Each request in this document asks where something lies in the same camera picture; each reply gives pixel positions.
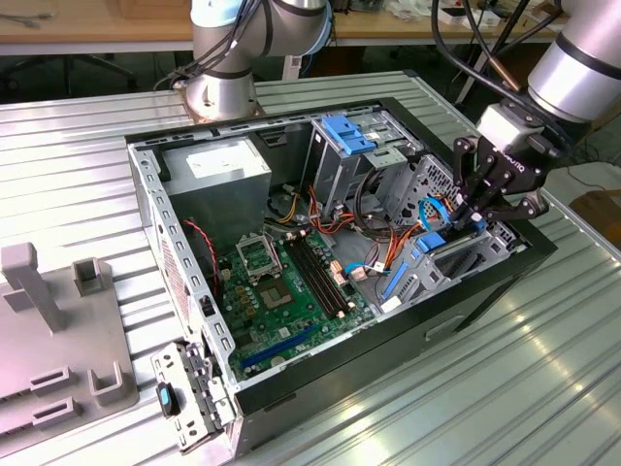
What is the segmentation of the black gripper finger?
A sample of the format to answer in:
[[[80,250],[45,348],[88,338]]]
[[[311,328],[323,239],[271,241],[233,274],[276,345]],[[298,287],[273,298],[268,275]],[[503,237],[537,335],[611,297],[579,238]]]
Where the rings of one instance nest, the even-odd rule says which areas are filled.
[[[453,145],[453,184],[459,188],[459,205],[452,225],[462,229],[479,215],[486,221],[501,219],[501,153],[484,137],[458,138]]]
[[[482,189],[478,188],[469,198],[469,206],[486,221],[533,219],[549,210],[539,186],[503,177],[484,180]]]

